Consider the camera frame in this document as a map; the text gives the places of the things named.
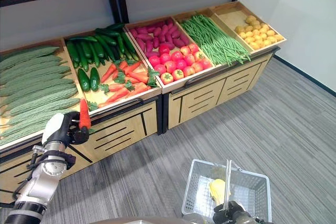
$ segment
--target cucumber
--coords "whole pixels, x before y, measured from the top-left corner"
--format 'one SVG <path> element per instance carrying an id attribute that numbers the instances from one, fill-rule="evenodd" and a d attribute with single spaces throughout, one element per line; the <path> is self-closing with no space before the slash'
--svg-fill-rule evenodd
<path id="1" fill-rule="evenodd" d="M 99 74 L 96 68 L 91 68 L 90 72 L 90 86 L 92 91 L 97 91 L 100 84 Z"/>
<path id="2" fill-rule="evenodd" d="M 95 30 L 95 32 L 97 34 L 103 34 L 109 37 L 118 37 L 120 36 L 120 33 L 118 33 L 117 31 L 113 31 L 113 30 L 106 30 L 106 29 L 101 29 L 101 28 L 97 28 Z"/>
<path id="3" fill-rule="evenodd" d="M 68 48 L 68 52 L 69 52 L 71 60 L 73 62 L 79 63 L 80 62 L 80 57 L 78 55 L 75 44 L 72 41 L 68 41 L 67 42 L 67 48 Z"/>
<path id="4" fill-rule="evenodd" d="M 107 30 L 119 30 L 119 29 L 122 29 L 124 26 L 125 26 L 124 23 L 116 23 L 116 24 L 113 24 L 113 25 L 110 25 L 110 26 L 106 27 L 105 29 L 107 29 Z"/>
<path id="5" fill-rule="evenodd" d="M 125 53 L 125 46 L 124 46 L 124 43 L 122 42 L 121 36 L 117 37 L 117 42 L 118 42 L 118 47 L 119 47 L 120 51 L 124 54 Z"/>
<path id="6" fill-rule="evenodd" d="M 103 47 L 101 46 L 100 43 L 98 42 L 93 42 L 93 47 L 98 55 L 99 58 L 104 58 L 104 49 Z"/>
<path id="7" fill-rule="evenodd" d="M 105 42 L 108 44 L 108 45 L 110 45 L 110 46 L 116 46 L 117 45 L 117 42 L 114 40 L 114 39 L 112 39 L 112 38 L 110 38 L 109 36 L 106 36 L 106 35 L 103 35 L 103 34 L 100 34 L 99 35 L 103 40 L 105 40 Z"/>
<path id="8" fill-rule="evenodd" d="M 88 59 L 92 58 L 92 52 L 90 50 L 88 42 L 87 41 L 81 41 L 80 45 L 82 46 L 85 57 L 88 58 Z"/>
<path id="9" fill-rule="evenodd" d="M 90 80 L 86 73 L 80 68 L 78 69 L 78 80 L 80 87 L 83 91 L 88 92 L 90 91 Z"/>
<path id="10" fill-rule="evenodd" d="M 134 53 L 135 53 L 135 48 L 133 47 L 132 43 L 131 43 L 130 40 L 128 39 L 126 33 L 122 31 L 122 32 L 120 33 L 120 35 L 121 35 L 121 38 L 123 39 L 123 41 L 125 42 L 126 47 L 129 49 L 129 51 L 130 51 L 131 53 L 134 54 Z"/>
<path id="11" fill-rule="evenodd" d="M 30 60 L 32 58 L 49 55 L 55 52 L 58 48 L 59 47 L 53 47 L 53 46 L 40 46 L 21 51 L 16 51 L 8 55 L 3 55 L 5 59 L 1 61 L 0 70 L 3 71 L 7 68 L 14 66 L 15 64 Z"/>
<path id="12" fill-rule="evenodd" d="M 90 41 L 90 42 L 97 42 L 96 38 L 92 36 L 76 36 L 69 38 L 70 41 L 76 41 L 76 40 L 84 40 L 84 41 Z"/>

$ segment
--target yellow potato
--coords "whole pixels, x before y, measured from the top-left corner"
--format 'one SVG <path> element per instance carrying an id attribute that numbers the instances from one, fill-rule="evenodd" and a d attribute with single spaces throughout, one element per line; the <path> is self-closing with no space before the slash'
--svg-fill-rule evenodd
<path id="1" fill-rule="evenodd" d="M 284 39 L 283 36 L 280 35 L 280 34 L 275 34 L 274 37 L 275 37 L 275 39 L 276 39 L 277 41 L 281 41 L 281 40 Z"/>
<path id="2" fill-rule="evenodd" d="M 267 35 L 266 34 L 259 34 L 259 36 L 262 38 L 262 40 L 267 39 Z"/>
<path id="3" fill-rule="evenodd" d="M 266 32 L 267 36 L 274 36 L 275 35 L 275 32 L 273 30 L 268 30 Z"/>
<path id="4" fill-rule="evenodd" d="M 266 28 L 259 29 L 259 32 L 261 34 L 265 34 L 265 33 L 267 33 L 267 29 Z"/>
<path id="5" fill-rule="evenodd" d="M 245 26 L 244 29 L 245 29 L 245 32 L 252 31 L 253 30 L 253 26 Z"/>
<path id="6" fill-rule="evenodd" d="M 255 26 L 255 25 L 260 25 L 260 22 L 255 20 L 250 23 L 250 25 Z"/>
<path id="7" fill-rule="evenodd" d="M 245 22 L 250 24 L 252 21 L 255 21 L 255 20 L 257 20 L 257 18 L 255 16 L 250 15 L 246 18 Z"/>
<path id="8" fill-rule="evenodd" d="M 264 40 L 264 45 L 265 47 L 271 45 L 271 41 L 269 41 L 268 39 Z"/>
<path id="9" fill-rule="evenodd" d="M 236 26 L 236 29 L 235 29 L 236 33 L 241 33 L 242 31 L 244 31 L 244 28 L 242 26 Z"/>
<path id="10" fill-rule="evenodd" d="M 254 26 L 253 26 L 253 30 L 254 30 L 254 29 L 259 30 L 259 29 L 261 29 L 261 26 L 260 26 L 260 25 L 254 25 Z"/>
<path id="11" fill-rule="evenodd" d="M 276 38 L 274 38 L 273 36 L 269 36 L 269 37 L 267 37 L 267 40 L 268 40 L 269 42 L 271 42 L 272 44 L 275 43 L 275 42 L 277 42 Z"/>
<path id="12" fill-rule="evenodd" d="M 254 41 L 254 38 L 253 37 L 247 37 L 246 39 L 245 39 L 245 41 L 246 41 L 246 43 L 251 43 L 251 42 L 253 42 Z"/>
<path id="13" fill-rule="evenodd" d="M 263 42 L 262 39 L 260 39 L 260 40 L 256 40 L 255 43 L 258 44 L 259 48 L 263 48 L 263 47 L 265 46 L 265 44 L 264 44 L 264 42 Z"/>
<path id="14" fill-rule="evenodd" d="M 254 35 L 259 35 L 259 34 L 260 34 L 259 30 L 257 30 L 257 29 L 254 29 L 254 30 L 252 31 L 252 33 L 253 33 Z"/>
<path id="15" fill-rule="evenodd" d="M 255 35 L 253 37 L 254 37 L 254 40 L 263 40 L 259 35 Z"/>
<path id="16" fill-rule="evenodd" d="M 260 47 L 258 46 L 258 44 L 257 43 L 255 43 L 255 42 L 251 42 L 250 44 L 249 44 L 254 50 L 258 50 Z"/>
<path id="17" fill-rule="evenodd" d="M 246 33 L 244 33 L 243 31 L 241 33 L 239 33 L 239 36 L 241 36 L 242 39 L 246 38 Z"/>

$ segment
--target carrot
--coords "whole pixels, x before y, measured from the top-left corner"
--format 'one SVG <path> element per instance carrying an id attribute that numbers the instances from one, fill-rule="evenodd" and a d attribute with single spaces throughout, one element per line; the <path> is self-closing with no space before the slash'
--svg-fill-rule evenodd
<path id="1" fill-rule="evenodd" d="M 113 72 L 117 69 L 117 67 L 111 63 L 111 66 L 109 67 L 109 69 L 106 71 L 106 73 L 102 76 L 102 78 L 100 79 L 100 82 L 103 83 L 105 82 L 110 76 L 111 74 L 113 74 Z"/>
<path id="2" fill-rule="evenodd" d="M 116 92 L 124 87 L 124 84 L 114 83 L 109 85 L 109 90 L 111 92 Z"/>
<path id="3" fill-rule="evenodd" d="M 118 71 L 115 70 L 112 75 L 112 80 L 114 80 L 116 77 L 118 77 Z"/>
<path id="4" fill-rule="evenodd" d="M 127 81 L 130 81 L 132 84 L 140 82 L 139 80 L 137 80 L 137 79 L 135 79 L 133 77 L 130 77 L 130 76 L 126 76 L 125 77 L 125 82 L 127 82 Z"/>
<path id="5" fill-rule="evenodd" d="M 148 76 L 147 75 L 144 75 L 144 74 L 139 74 L 139 73 L 134 73 L 134 72 L 130 72 L 129 73 L 129 76 L 130 77 L 133 77 L 141 82 L 144 82 L 147 84 L 148 82 Z"/>
<path id="6" fill-rule="evenodd" d="M 80 113 L 79 113 L 79 128 L 82 129 L 86 127 L 87 129 L 91 128 L 91 120 L 89 116 L 89 108 L 85 99 L 80 99 Z"/>
<path id="7" fill-rule="evenodd" d="M 114 93 L 113 96 L 111 96 L 109 99 L 106 100 L 106 102 L 114 102 L 116 99 L 124 97 L 125 95 L 128 95 L 130 91 L 123 87 L 122 89 L 119 89 L 116 93 Z"/>
<path id="8" fill-rule="evenodd" d="M 125 74 L 128 74 L 129 72 L 132 72 L 133 70 L 135 70 L 138 66 L 140 66 L 141 62 L 137 62 L 137 63 L 134 63 L 133 65 L 130 65 L 128 67 L 125 67 L 124 68 L 124 72 Z"/>
<path id="9" fill-rule="evenodd" d="M 128 67 L 128 64 L 127 64 L 127 62 L 126 62 L 125 60 L 123 60 L 123 61 L 120 63 L 119 68 L 120 68 L 121 70 L 124 70 L 126 67 Z"/>

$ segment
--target yellow object in basket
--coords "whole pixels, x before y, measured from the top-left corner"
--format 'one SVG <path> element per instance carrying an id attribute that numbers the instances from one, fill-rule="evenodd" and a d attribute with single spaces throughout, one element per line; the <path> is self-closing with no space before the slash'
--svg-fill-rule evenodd
<path id="1" fill-rule="evenodd" d="M 225 181 L 222 179 L 215 179 L 209 184 L 210 195 L 216 202 L 216 206 L 224 202 L 225 197 Z"/>
<path id="2" fill-rule="evenodd" d="M 262 38 L 262 40 L 267 39 L 267 35 L 266 34 L 259 34 L 259 36 Z"/>
<path id="3" fill-rule="evenodd" d="M 239 36 L 241 36 L 242 39 L 246 38 L 246 33 L 244 33 L 243 31 L 241 33 L 239 33 Z"/>
<path id="4" fill-rule="evenodd" d="M 245 22 L 248 23 L 248 24 L 251 24 L 251 22 L 253 22 L 255 20 L 257 20 L 257 18 L 255 16 L 250 15 L 246 18 Z"/>
<path id="5" fill-rule="evenodd" d="M 242 26 L 236 26 L 236 29 L 235 29 L 236 33 L 241 33 L 242 31 L 244 31 L 244 28 Z"/>

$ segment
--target wooden drawer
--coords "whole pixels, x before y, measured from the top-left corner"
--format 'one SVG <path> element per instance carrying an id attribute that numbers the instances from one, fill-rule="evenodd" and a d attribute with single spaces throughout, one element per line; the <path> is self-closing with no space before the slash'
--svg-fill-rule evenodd
<path id="1" fill-rule="evenodd" d="M 91 164 L 91 162 L 70 148 L 66 149 L 66 153 L 75 156 L 76 163 L 71 169 L 64 172 L 62 178 L 65 178 Z M 26 165 L 30 164 L 30 160 L 32 158 L 31 154 L 32 151 L 0 164 L 0 190 L 14 191 L 18 185 L 27 178 L 30 171 L 26 169 Z"/>
<path id="2" fill-rule="evenodd" d="M 96 162 L 157 132 L 155 102 L 96 124 L 92 128 L 95 132 L 90 135 L 89 141 L 76 148 Z"/>

